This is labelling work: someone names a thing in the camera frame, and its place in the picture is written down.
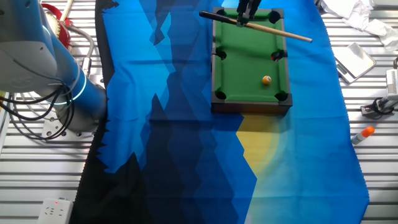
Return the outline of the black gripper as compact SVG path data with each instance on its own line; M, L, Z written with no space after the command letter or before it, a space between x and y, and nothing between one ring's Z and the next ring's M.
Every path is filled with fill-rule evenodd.
M254 15L258 10L262 0L239 0L239 4L237 7L237 23L238 27L244 27L249 20L254 19Z

